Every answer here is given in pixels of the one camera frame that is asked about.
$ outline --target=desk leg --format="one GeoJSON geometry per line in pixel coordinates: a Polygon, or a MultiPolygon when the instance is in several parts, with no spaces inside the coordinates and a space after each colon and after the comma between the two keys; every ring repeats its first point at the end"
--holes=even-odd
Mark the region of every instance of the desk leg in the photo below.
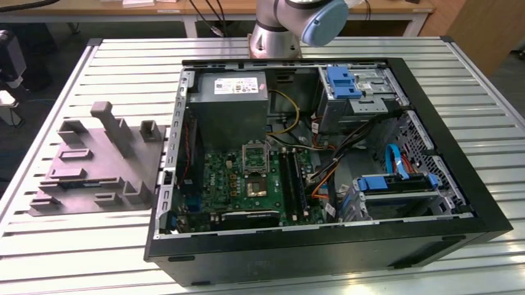
{"type": "Polygon", "coordinates": [[[197,38],[196,35],[196,17],[193,15],[183,15],[181,21],[184,23],[185,38],[197,38]]]}
{"type": "Polygon", "coordinates": [[[419,31],[423,27],[426,17],[429,14],[414,14],[413,19],[407,25],[407,28],[403,33],[403,37],[417,37],[419,35],[419,31]]]}

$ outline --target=slotted aluminum surface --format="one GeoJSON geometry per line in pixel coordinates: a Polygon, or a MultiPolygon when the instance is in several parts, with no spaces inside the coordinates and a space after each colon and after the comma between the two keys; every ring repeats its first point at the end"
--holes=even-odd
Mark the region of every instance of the slotted aluminum surface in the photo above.
{"type": "Polygon", "coordinates": [[[63,119],[100,127],[89,108],[107,100],[128,125],[151,119],[167,125],[181,60],[247,58],[247,41],[104,40],[83,54],[0,202],[0,294],[450,295],[525,290],[523,122],[470,61],[437,38],[342,38],[323,48],[303,47],[303,55],[403,57],[514,230],[422,269],[181,288],[155,264],[143,262],[148,210],[33,218],[28,203],[57,150],[55,130],[63,119]]]}

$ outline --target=power supply label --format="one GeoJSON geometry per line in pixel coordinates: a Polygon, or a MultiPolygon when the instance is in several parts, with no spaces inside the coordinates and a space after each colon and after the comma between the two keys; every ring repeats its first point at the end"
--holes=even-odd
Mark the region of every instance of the power supply label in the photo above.
{"type": "Polygon", "coordinates": [[[215,94],[258,93],[256,78],[226,78],[215,80],[215,94]]]}

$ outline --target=ram slot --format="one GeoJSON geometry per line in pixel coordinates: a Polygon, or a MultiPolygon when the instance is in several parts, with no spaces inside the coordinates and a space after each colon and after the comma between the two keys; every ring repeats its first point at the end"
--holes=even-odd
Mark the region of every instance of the ram slot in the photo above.
{"type": "Polygon", "coordinates": [[[282,196],[283,196],[283,202],[284,202],[286,218],[290,221],[295,221],[296,220],[296,212],[295,212],[295,205],[294,205],[292,186],[290,183],[287,158],[288,158],[287,152],[283,149],[283,151],[279,153],[279,172],[280,172],[282,196]]]}
{"type": "Polygon", "coordinates": [[[288,153],[288,169],[290,169],[290,180],[292,184],[295,208],[299,218],[307,216],[307,202],[304,195],[303,178],[300,175],[299,161],[296,160],[295,149],[288,153]]]}

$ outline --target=green circuit board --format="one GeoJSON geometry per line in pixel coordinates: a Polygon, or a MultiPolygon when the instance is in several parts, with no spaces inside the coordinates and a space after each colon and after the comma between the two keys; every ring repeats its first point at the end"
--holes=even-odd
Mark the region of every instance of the green circuit board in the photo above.
{"type": "MultiPolygon", "coordinates": [[[[246,157],[247,162],[260,164],[260,160],[255,159],[256,157],[260,158],[260,155],[247,154],[246,157]]],[[[310,206],[308,215],[302,216],[298,220],[291,220],[286,215],[278,157],[278,152],[270,152],[268,173],[254,176],[243,174],[242,151],[207,153],[200,212],[216,213],[243,210],[272,210],[279,212],[279,225],[282,226],[323,223],[320,206],[310,206]],[[247,183],[252,183],[254,181],[258,182],[256,189],[254,187],[248,188],[247,186],[247,183]],[[264,196],[250,197],[250,190],[266,191],[266,194],[264,196]]],[[[303,151],[298,153],[296,160],[300,166],[300,173],[306,176],[312,172],[308,152],[303,151]]],[[[195,215],[191,219],[192,232],[205,232],[210,230],[208,219],[199,215],[195,215]]]]}

